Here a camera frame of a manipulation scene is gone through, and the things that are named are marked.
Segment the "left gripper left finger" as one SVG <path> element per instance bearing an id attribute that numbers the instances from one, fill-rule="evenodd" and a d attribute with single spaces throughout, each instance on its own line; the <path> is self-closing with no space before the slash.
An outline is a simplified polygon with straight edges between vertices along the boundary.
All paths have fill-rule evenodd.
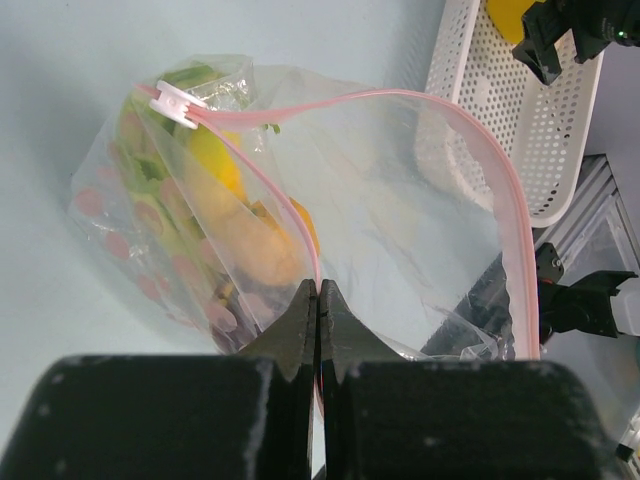
<path id="1" fill-rule="evenodd" d="M 78 355 L 36 383 L 5 479 L 308 479 L 317 293 L 236 354 Z"/>

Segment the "yellow banana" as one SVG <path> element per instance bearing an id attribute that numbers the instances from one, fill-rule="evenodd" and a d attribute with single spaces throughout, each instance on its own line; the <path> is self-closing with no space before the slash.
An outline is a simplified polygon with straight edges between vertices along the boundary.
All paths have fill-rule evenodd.
<path id="1" fill-rule="evenodd" d="M 247 201 L 242 172 L 227 145 L 217 135 L 200 126 L 189 137 L 187 146 L 190 153 L 211 175 L 242 202 Z"/>

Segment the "clear zip top bag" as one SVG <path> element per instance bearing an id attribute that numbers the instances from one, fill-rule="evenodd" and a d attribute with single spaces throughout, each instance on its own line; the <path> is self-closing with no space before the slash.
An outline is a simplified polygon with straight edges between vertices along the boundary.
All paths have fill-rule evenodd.
<path id="1" fill-rule="evenodd" d="M 251 199 L 302 247 L 308 275 L 284 287 L 231 282 L 277 303 L 273 323 L 303 281 L 315 283 L 313 408 L 323 421 L 318 299 L 326 280 L 406 360 L 533 357 L 538 313 L 527 204 L 503 149 L 461 108 L 245 58 L 192 61 L 133 91 L 190 129 L 263 133 L 260 149 L 227 148 Z M 71 215 L 128 286 L 214 342 L 204 304 L 216 287 L 185 283 L 135 217 L 112 148 L 127 96 L 74 176 Z"/>

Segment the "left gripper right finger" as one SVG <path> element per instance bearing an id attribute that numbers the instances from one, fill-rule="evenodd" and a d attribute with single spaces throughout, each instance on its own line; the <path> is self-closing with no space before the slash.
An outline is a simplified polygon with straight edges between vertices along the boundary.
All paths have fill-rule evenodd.
<path id="1" fill-rule="evenodd" d="M 409 361 L 318 299 L 323 479 L 620 479 L 591 397 L 548 361 Z"/>

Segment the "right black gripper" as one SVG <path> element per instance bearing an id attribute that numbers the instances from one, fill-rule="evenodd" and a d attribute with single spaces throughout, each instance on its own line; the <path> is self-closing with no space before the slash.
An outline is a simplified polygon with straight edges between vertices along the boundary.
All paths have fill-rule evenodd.
<path id="1" fill-rule="evenodd" d="M 535 1 L 521 21 L 523 39 L 512 56 L 542 84 L 562 73 L 555 44 L 570 29 L 577 63 L 594 59 L 610 44 L 639 46 L 639 0 Z"/>

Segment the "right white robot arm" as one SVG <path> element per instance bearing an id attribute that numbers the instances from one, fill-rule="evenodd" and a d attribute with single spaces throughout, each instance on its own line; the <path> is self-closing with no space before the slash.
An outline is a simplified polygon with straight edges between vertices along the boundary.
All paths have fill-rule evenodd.
<path id="1" fill-rule="evenodd" d="M 573 37 L 577 64 L 595 59 L 611 44 L 639 45 L 637 0 L 536 1 L 523 13 L 521 23 L 523 39 L 512 49 L 512 56 L 545 86 L 562 72 L 555 44 L 567 32 Z M 611 300 L 624 282 L 637 277 L 630 271 L 598 271 L 571 286 L 540 278 L 541 340 L 573 330 L 617 337 Z"/>

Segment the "yellow lemon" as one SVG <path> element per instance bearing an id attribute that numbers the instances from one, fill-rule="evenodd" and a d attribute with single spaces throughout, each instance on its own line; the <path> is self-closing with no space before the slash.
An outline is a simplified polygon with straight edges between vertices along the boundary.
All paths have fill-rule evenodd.
<path id="1" fill-rule="evenodd" d="M 253 280 L 284 287 L 308 275 L 302 247 L 262 202 L 247 205 L 224 194 L 207 223 L 225 256 Z"/>

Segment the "green leek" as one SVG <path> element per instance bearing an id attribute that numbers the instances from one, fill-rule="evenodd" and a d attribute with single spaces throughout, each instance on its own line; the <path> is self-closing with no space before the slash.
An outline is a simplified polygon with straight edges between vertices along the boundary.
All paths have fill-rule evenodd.
<path id="1" fill-rule="evenodd" d="M 221 197 L 237 197 L 190 153 L 189 137 L 199 127 L 181 126 L 154 111 L 140 91 L 127 96 L 112 148 L 135 217 L 151 230 L 188 285 L 217 287 L 235 277 L 262 284 L 234 266 L 208 226 L 208 212 Z M 257 129 L 217 136 L 243 151 L 264 145 L 264 135 Z"/>

